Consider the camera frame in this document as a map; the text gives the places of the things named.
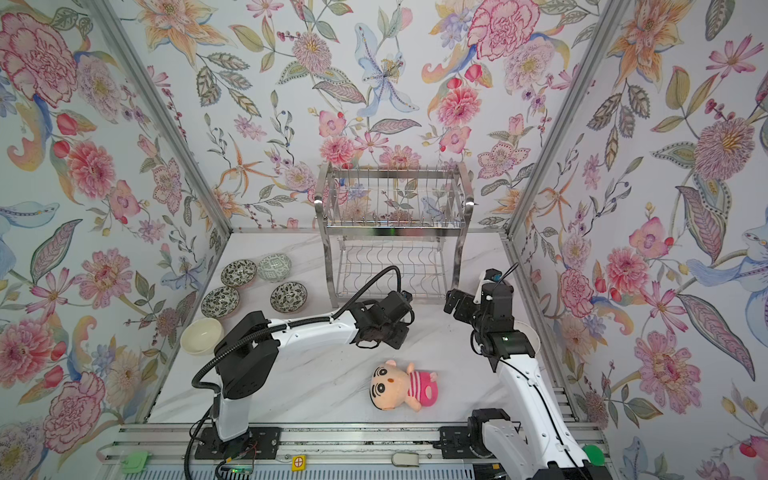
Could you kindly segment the steel two-tier dish rack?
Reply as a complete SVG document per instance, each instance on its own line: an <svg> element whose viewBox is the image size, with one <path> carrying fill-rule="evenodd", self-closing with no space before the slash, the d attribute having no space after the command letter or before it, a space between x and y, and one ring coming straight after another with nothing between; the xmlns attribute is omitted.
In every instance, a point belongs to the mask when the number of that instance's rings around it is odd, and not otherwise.
<svg viewBox="0 0 768 480"><path fill-rule="evenodd" d="M402 286L421 301L458 287L475 207L467 166L414 169L321 168L310 196L324 253L332 305L350 299L383 268L368 292L382 298Z"/></svg>

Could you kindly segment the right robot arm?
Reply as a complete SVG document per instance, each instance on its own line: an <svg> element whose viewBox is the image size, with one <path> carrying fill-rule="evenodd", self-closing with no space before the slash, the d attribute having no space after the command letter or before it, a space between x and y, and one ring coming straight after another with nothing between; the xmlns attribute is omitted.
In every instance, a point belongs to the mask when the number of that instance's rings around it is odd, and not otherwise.
<svg viewBox="0 0 768 480"><path fill-rule="evenodd" d="M456 289L446 294L444 312L472 327L472 350L488 360L511 398L508 412L472 413L472 449L493 457L509 479L609 479L605 462L585 453L547 390L537 337L517 326L513 296L512 286L492 280L483 280L475 294Z"/></svg>

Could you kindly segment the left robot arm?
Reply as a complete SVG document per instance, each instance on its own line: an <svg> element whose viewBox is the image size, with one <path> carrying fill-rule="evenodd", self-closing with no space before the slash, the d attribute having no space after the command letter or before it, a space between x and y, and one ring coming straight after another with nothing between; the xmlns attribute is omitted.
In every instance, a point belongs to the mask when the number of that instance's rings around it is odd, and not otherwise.
<svg viewBox="0 0 768 480"><path fill-rule="evenodd" d="M193 388L214 393L209 418L215 439L226 443L246 435L250 397L265 385L280 354L341 345L400 348L415 320L411 300L409 292L392 291L380 300L355 298L316 317L270 321L261 311L246 315L191 381Z"/></svg>

